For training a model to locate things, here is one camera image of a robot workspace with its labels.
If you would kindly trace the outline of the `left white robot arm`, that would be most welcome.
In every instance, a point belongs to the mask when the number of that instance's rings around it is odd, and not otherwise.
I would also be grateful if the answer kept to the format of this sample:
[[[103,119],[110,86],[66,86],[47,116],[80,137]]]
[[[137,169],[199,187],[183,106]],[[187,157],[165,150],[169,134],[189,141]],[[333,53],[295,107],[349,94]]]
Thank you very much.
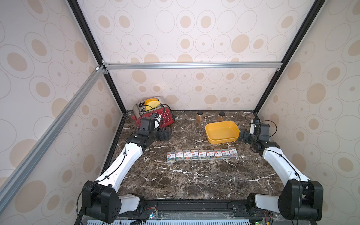
[[[119,215],[127,212],[142,213],[143,198],[127,194],[119,196],[120,185],[125,176],[154,141],[168,141],[170,129],[164,126],[164,116],[158,113],[141,118],[139,129],[131,134],[116,160],[95,181],[87,181],[79,198],[82,199],[81,212],[85,216],[113,223]]]

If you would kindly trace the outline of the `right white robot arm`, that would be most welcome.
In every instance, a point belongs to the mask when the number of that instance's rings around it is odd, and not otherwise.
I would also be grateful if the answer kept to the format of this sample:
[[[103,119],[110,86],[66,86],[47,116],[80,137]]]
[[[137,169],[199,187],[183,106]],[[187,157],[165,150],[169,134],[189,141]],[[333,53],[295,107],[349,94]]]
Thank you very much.
[[[274,169],[284,189],[280,196],[249,194],[246,209],[260,209],[280,214],[288,220],[320,221],[323,209],[323,187],[312,181],[284,155],[280,146],[270,140],[270,126],[253,119],[249,131],[241,130],[239,140],[248,143]]]

